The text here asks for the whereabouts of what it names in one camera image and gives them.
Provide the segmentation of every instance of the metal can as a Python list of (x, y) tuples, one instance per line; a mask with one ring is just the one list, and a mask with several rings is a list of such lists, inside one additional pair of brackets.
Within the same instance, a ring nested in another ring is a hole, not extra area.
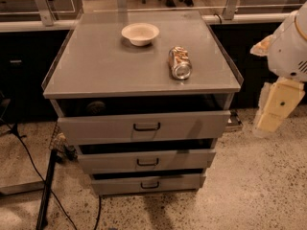
[(180, 46), (170, 50), (169, 65), (173, 77), (177, 80), (186, 80), (192, 73), (192, 64), (188, 57), (188, 52)]

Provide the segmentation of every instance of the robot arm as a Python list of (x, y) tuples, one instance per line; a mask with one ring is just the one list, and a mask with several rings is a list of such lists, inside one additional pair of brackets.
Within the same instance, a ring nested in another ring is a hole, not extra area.
[(265, 83), (254, 120), (253, 133), (265, 137), (275, 132), (304, 97), (307, 81), (307, 2), (293, 11), (272, 34), (250, 52), (267, 56), (270, 71), (279, 79)]

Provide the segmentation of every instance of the concrete floor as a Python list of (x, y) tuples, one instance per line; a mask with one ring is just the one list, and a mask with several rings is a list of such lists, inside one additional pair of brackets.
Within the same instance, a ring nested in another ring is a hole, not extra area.
[[(299, 106), (271, 137), (252, 135), (255, 109), (239, 109), (243, 130), (225, 133), (197, 192), (104, 198), (98, 229), (306, 229), (307, 106)], [(55, 123), (19, 126), (45, 176)], [(1, 133), (7, 129), (0, 127)], [(0, 187), (39, 180), (13, 135), (0, 137)], [(93, 229), (98, 212), (89, 177), (77, 161), (56, 165), (53, 191), (77, 229)], [(0, 229), (35, 229), (41, 192), (0, 200)], [(45, 229), (74, 229), (54, 198)]]

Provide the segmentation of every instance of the drawer handle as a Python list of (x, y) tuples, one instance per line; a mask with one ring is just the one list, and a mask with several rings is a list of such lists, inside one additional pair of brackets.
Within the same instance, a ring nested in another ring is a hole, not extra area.
[(161, 128), (161, 123), (157, 123), (157, 125), (155, 127), (145, 127), (145, 128), (140, 128), (137, 127), (137, 124), (133, 124), (133, 128), (135, 131), (157, 131), (160, 130)]
[(140, 163), (140, 160), (137, 159), (137, 160), (136, 160), (136, 163), (137, 163), (138, 166), (157, 166), (158, 163), (159, 163), (159, 159), (156, 158), (155, 163), (152, 163), (152, 164), (141, 164), (141, 163)]
[(160, 183), (158, 181), (156, 182), (156, 185), (151, 186), (151, 187), (144, 187), (143, 182), (141, 182), (142, 189), (155, 189), (155, 188), (158, 188), (159, 186), (160, 186)]

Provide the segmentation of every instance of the white bowl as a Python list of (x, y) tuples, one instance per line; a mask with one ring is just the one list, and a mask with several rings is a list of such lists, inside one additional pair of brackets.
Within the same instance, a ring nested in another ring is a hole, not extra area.
[(130, 24), (122, 30), (122, 36), (135, 46), (145, 46), (159, 35), (159, 29), (147, 23)]

